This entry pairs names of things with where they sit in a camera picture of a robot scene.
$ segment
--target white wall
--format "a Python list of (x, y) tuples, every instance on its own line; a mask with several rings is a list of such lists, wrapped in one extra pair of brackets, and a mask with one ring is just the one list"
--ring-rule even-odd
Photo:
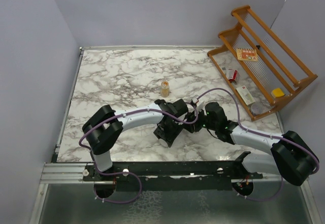
[(0, 0), (0, 223), (28, 223), (79, 56), (54, 0)]
[(319, 76), (281, 111), (281, 117), (284, 128), (299, 133), (320, 160), (320, 171), (309, 183), (325, 223), (324, 4), (325, 0), (287, 0), (272, 30)]
[(216, 45), (249, 4), (271, 25), (284, 0), (55, 0), (81, 46)]

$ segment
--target wooden rack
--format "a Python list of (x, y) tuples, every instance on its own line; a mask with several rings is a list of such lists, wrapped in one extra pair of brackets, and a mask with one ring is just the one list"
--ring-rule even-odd
[[(226, 80), (227, 84), (230, 86), (232, 91), (235, 93), (238, 100), (243, 105), (248, 115), (251, 117), (252, 121), (254, 121), (281, 110), (304, 88), (306, 88), (312, 81), (314, 81), (317, 78), (317, 75), (313, 74), (306, 67), (306, 65), (279, 39), (279, 37), (276, 36), (273, 31), (251, 10), (250, 6), (247, 5), (233, 9), (231, 15), (237, 19), (238, 23), (233, 28), (219, 33), (218, 37), (223, 41), (224, 44), (220, 48), (216, 48), (214, 50), (209, 51), (208, 56), (218, 68), (221, 75)], [(277, 56), (273, 53), (271, 48), (253, 31), (251, 26), (248, 25), (248, 23), (246, 22), (248, 15), (250, 15), (266, 31), (267, 35), (270, 36), (279, 45), (280, 49), (282, 48), (289, 55), (289, 57), (299, 66), (299, 68), (302, 69), (302, 71), (307, 75), (306, 78), (298, 80), (289, 71), (289, 69), (283, 65), (279, 58), (277, 58)], [(253, 42), (249, 38), (249, 36), (251, 36), (256, 41), (256, 43), (260, 45), (261, 50), (263, 52), (256, 48), (256, 43)], [(266, 65), (266, 67), (274, 74), (275, 78), (278, 79), (278, 81), (280, 81), (283, 87), (287, 90), (288, 93), (286, 93), (285, 96), (280, 97), (278, 99), (273, 98), (270, 93), (270, 90), (267, 90), (263, 83), (260, 81), (260, 76), (256, 74), (256, 71), (252, 71), (252, 69), (247, 65), (246, 62), (237, 59), (235, 43), (239, 37), (242, 37), (252, 49), (255, 49), (257, 51), (259, 61), (263, 62)], [(233, 84), (229, 82), (224, 72), (221, 70), (220, 66), (213, 57), (214, 55), (225, 51), (230, 51), (233, 54), (239, 64), (249, 75), (251, 80), (256, 84), (258, 89), (261, 91), (265, 99), (272, 107), (269, 111), (264, 112), (260, 115), (253, 115), (250, 112), (249, 107), (245, 104), (240, 95), (237, 93), (236, 88), (233, 86)], [(266, 56), (270, 57), (273, 62), (270, 62)]]

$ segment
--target marble surface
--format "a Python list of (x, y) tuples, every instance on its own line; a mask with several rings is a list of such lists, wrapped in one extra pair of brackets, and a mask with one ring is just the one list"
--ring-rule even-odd
[[(103, 105), (113, 109), (145, 106), (160, 96), (160, 83), (167, 80), (174, 102), (199, 95), (208, 89), (221, 87), (230, 90), (212, 61), (209, 50), (86, 50), (63, 133), (58, 162), (89, 162), (89, 152), (78, 145), (82, 125)], [(256, 100), (264, 100), (235, 58), (225, 52), (215, 56), (222, 66), (238, 68), (241, 82), (250, 88)], [(231, 120), (237, 120), (232, 98), (223, 91), (203, 97), (205, 103), (217, 101)], [(272, 133), (280, 133), (275, 114), (252, 122), (240, 106), (243, 124)], [(206, 130), (196, 134), (182, 131), (171, 148), (153, 134), (156, 125), (145, 125), (123, 132), (111, 149), (113, 161), (214, 161), (235, 159), (251, 148), (221, 142)]]

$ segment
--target yellow object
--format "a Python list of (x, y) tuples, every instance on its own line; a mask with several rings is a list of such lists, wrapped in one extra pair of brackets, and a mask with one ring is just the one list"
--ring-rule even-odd
[(274, 98), (280, 98), (282, 96), (285, 96), (285, 94), (284, 94), (284, 92), (282, 91), (281, 88), (275, 88), (275, 89), (273, 89), (271, 94), (272, 94), (272, 96)]

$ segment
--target clear container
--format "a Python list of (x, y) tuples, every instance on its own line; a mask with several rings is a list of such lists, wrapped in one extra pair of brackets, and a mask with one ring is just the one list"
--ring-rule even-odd
[(169, 95), (169, 83), (167, 81), (161, 83), (160, 94), (164, 98)]
[(261, 105), (261, 103), (255, 102), (250, 106), (250, 112), (254, 116), (260, 115), (263, 113), (263, 106)]

